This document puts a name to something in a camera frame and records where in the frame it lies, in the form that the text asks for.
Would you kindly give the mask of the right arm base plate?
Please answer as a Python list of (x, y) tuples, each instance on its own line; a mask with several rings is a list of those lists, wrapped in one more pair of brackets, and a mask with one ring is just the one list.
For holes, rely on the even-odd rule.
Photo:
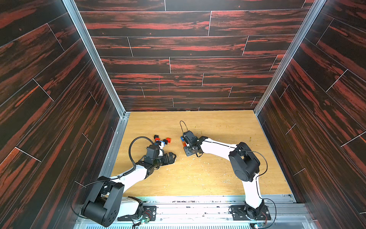
[(236, 220), (259, 220), (259, 221), (270, 221), (271, 215), (268, 207), (264, 205), (260, 210), (253, 210), (252, 207), (246, 205), (231, 205), (229, 207), (229, 213), (232, 215), (234, 221)]

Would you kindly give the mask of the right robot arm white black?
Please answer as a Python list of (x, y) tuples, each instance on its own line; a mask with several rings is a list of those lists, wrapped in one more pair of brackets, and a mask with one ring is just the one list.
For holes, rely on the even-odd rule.
[(260, 161), (249, 146), (241, 142), (237, 145), (214, 141), (208, 137), (197, 137), (186, 131), (181, 137), (185, 143), (187, 156), (212, 154), (230, 161), (233, 172), (242, 182), (245, 191), (245, 210), (250, 219), (258, 219), (265, 208), (257, 178), (260, 172)]

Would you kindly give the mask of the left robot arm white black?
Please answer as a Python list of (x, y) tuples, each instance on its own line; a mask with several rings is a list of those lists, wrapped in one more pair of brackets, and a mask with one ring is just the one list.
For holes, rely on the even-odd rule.
[(176, 154), (164, 151), (158, 145), (147, 147), (147, 153), (138, 162), (133, 162), (133, 167), (114, 177), (101, 176), (91, 183), (91, 190), (81, 208), (81, 215), (104, 227), (109, 227), (120, 214), (121, 205), (127, 204), (126, 215), (135, 214), (140, 200), (128, 198), (123, 201), (126, 190), (136, 183), (147, 179), (153, 172), (162, 166), (174, 164)]

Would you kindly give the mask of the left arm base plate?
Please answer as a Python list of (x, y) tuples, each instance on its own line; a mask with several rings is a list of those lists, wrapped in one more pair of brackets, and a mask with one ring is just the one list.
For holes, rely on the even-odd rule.
[(156, 220), (157, 207), (156, 206), (142, 206), (133, 215), (126, 215), (117, 218), (117, 221), (139, 221), (148, 223)]

